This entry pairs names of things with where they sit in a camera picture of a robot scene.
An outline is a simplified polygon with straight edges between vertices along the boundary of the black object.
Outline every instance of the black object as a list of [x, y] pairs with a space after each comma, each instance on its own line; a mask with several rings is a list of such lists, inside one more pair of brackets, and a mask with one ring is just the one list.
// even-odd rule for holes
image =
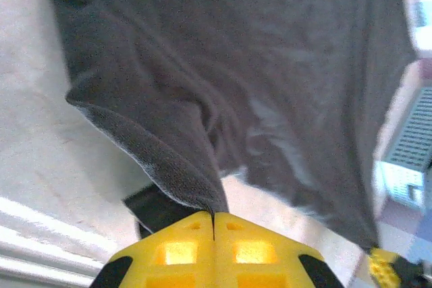
[[316, 288], [344, 288], [327, 263], [307, 254], [298, 258]]
[[90, 288], [119, 288], [132, 262], [133, 259], [130, 256], [123, 256], [107, 263], [94, 279]]
[[68, 103], [170, 199], [226, 212], [221, 176], [245, 169], [248, 184], [379, 245], [373, 151], [416, 59], [402, 0], [53, 6]]
[[399, 256], [391, 266], [401, 280], [401, 288], [432, 287], [432, 283], [423, 276], [424, 266], [422, 262], [418, 264], [411, 263], [407, 259]]
[[156, 185], [126, 198], [124, 203], [138, 219], [142, 239], [198, 212], [170, 199]]

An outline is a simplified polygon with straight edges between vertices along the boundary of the white trim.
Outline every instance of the white trim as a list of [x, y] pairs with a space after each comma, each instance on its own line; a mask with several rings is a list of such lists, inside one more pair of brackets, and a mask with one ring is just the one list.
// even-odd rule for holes
[[2, 226], [0, 226], [0, 255], [94, 277], [103, 267], [102, 262], [64, 251], [53, 244], [22, 237], [17, 231]]
[[45, 231], [68, 237], [84, 246], [94, 246], [105, 251], [117, 249], [117, 244], [114, 241], [102, 235], [83, 231], [4, 197], [0, 197], [0, 212], [9, 217], [21, 219], [28, 224], [33, 224]]
[[5, 256], [0, 256], [0, 274], [60, 287], [88, 287], [94, 280], [90, 276]]

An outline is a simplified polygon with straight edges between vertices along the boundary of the gray t-shirt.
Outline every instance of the gray t-shirt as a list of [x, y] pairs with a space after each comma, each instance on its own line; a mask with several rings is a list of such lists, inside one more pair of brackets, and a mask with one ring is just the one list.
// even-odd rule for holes
[[379, 128], [415, 60], [402, 0], [53, 0], [67, 101], [175, 201], [244, 180], [369, 248]]

